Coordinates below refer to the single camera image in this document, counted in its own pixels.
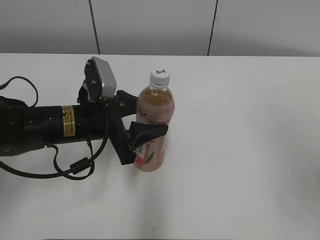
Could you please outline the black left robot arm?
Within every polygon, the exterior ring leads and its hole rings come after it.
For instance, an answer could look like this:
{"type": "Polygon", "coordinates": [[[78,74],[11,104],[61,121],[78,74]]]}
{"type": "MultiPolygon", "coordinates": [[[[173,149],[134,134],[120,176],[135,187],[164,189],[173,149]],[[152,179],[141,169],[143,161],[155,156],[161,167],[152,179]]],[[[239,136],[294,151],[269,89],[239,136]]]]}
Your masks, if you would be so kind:
{"type": "Polygon", "coordinates": [[[0,98],[0,155],[11,157],[59,145],[87,140],[110,139],[122,165],[132,164],[135,151],[163,137],[165,123],[131,122],[125,129],[122,118],[136,114],[138,98],[123,90],[110,99],[89,102],[84,88],[77,105],[27,106],[23,101],[0,98]]]}

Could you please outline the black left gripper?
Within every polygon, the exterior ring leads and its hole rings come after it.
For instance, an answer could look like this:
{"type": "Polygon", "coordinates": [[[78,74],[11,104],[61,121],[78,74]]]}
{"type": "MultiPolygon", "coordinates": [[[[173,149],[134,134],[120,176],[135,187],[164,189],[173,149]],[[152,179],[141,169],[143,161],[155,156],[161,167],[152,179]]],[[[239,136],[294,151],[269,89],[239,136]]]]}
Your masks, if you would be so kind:
{"type": "Polygon", "coordinates": [[[88,137],[99,140],[107,136],[120,163],[132,164],[136,158],[134,151],[168,132],[168,126],[164,123],[145,124],[132,121],[127,138],[122,118],[137,113],[137,101],[137,96],[118,90],[111,99],[100,98],[97,102],[89,102],[88,94],[82,86],[77,98],[77,137],[81,141],[88,137]]]}

